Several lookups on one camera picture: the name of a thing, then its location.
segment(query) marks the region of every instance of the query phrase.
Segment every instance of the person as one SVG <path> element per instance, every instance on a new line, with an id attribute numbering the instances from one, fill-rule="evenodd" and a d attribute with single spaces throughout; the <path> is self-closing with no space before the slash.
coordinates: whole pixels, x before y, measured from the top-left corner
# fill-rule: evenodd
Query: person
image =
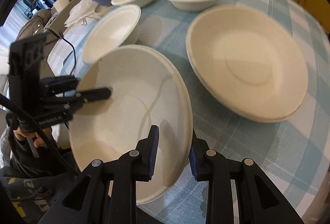
<path id="1" fill-rule="evenodd" d="M 0 181 L 13 206 L 27 224 L 38 223 L 45 212 L 74 180 L 62 164 L 46 147 L 36 133 L 27 133 L 20 127 L 7 128 L 9 145 L 13 157 L 8 166 L 0 169 Z M 52 129 L 45 134 L 56 146 Z M 26 138 L 33 138 L 40 158 L 34 158 Z M 62 156 L 78 171 L 72 152 L 61 151 Z"/>
<path id="2" fill-rule="evenodd" d="M 40 11 L 36 12 L 32 18 L 28 20 L 26 24 L 20 29 L 16 37 L 16 41 L 32 36 L 36 33 L 37 30 L 43 29 L 51 17 L 52 13 L 47 9 L 41 9 Z"/>

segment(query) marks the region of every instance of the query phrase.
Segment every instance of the wooden cabinet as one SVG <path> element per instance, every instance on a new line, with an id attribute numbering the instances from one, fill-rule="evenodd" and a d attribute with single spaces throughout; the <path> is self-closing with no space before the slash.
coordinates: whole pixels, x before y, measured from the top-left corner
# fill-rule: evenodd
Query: wooden cabinet
<path id="1" fill-rule="evenodd" d="M 327 0 L 296 0 L 296 2 L 312 14 L 327 32 L 330 32 L 330 4 Z"/>

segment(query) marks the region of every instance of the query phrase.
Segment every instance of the plastic bag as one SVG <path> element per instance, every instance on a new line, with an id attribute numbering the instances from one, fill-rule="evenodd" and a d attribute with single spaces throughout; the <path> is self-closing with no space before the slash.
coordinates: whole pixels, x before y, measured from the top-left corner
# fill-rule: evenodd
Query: plastic bag
<path id="1" fill-rule="evenodd" d="M 69 18 L 65 21 L 65 27 L 77 24 L 82 21 L 85 17 L 99 18 L 95 14 L 95 8 L 97 3 L 92 0 L 81 0 L 77 5 L 75 5 L 71 11 Z"/>

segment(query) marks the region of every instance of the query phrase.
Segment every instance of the table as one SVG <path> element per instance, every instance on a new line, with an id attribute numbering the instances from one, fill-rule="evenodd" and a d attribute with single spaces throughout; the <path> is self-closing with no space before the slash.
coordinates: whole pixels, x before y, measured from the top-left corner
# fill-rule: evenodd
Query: table
<path id="1" fill-rule="evenodd" d="M 182 12 L 166 0 L 156 0 L 142 8 L 137 44 L 158 50 L 179 70 L 191 98 L 196 135 L 227 158 L 255 160 L 302 216 L 319 190 L 330 162 L 329 41 L 320 24 L 292 0 L 219 0 L 218 4 L 247 5 L 264 12 L 279 21 L 300 46 L 308 66 L 308 92 L 300 109 L 288 120 L 249 121 L 222 106 L 206 91 L 195 76 L 185 49 L 185 35 L 197 13 Z M 78 77 L 88 70 L 81 52 L 95 24 L 91 21 L 65 33 L 77 48 Z M 63 41 L 54 47 L 48 62 L 55 75 L 70 72 L 72 55 L 63 66 L 70 51 Z M 238 223 L 234 190 L 233 199 Z M 163 223 L 204 223 L 206 202 L 207 183 L 196 182 L 188 165 L 167 193 L 141 208 Z"/>

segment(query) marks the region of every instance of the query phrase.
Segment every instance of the black cable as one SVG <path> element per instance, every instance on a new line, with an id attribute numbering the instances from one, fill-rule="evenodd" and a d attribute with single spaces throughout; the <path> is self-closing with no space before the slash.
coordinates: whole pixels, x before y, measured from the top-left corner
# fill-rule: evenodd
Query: black cable
<path id="1" fill-rule="evenodd" d="M 64 40 L 67 44 L 69 44 L 69 45 L 72 47 L 72 49 L 73 49 L 73 54 L 75 55 L 75 47 L 74 47 L 69 41 L 67 41 L 67 40 L 64 38 L 64 35 L 63 35 L 62 31 L 59 32 L 59 35 L 60 35 L 60 37 L 61 37 L 62 40 Z M 77 64 L 77 58 L 76 58 L 76 56 L 75 56 L 75 65 L 73 66 L 73 68 L 72 68 L 72 70 L 71 70 L 71 72 L 70 72 L 70 75 L 71 75 L 72 72 L 74 71 L 76 64 Z"/>
<path id="2" fill-rule="evenodd" d="M 54 156 L 57 158 L 57 160 L 65 167 L 65 169 L 73 174 L 78 175 L 79 173 L 74 170 L 71 165 L 62 157 L 62 155 L 57 151 L 56 147 L 53 145 L 53 143 L 49 140 L 49 138 L 46 136 L 46 134 L 43 132 L 39 124 L 33 119 L 33 117 L 25 112 L 20 107 L 16 106 L 13 102 L 11 102 L 8 98 L 0 94 L 0 104 L 15 113 L 19 118 L 24 119 L 26 122 L 31 124 L 31 126 L 36 130 L 37 134 L 40 136 L 40 138 L 46 143 L 49 150 L 54 154 Z"/>

